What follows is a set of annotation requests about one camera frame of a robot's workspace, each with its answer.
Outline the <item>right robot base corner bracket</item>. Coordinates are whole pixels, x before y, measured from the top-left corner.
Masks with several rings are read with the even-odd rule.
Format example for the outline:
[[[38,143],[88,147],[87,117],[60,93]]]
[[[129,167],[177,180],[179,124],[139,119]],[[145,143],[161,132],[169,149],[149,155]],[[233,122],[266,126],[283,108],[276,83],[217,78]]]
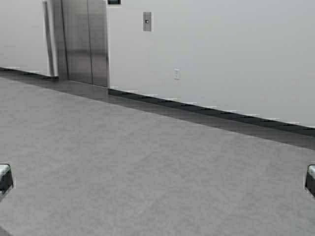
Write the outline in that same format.
[[[305,188],[315,196],[315,166],[309,165],[306,174]]]

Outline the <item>left robot base corner bracket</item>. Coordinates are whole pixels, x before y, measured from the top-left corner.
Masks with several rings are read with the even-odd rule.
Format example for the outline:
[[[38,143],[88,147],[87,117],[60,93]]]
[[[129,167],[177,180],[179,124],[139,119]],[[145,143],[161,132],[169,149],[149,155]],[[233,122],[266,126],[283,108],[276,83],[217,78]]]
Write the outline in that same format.
[[[2,200],[8,192],[14,188],[14,181],[9,164],[0,164],[0,199]]]

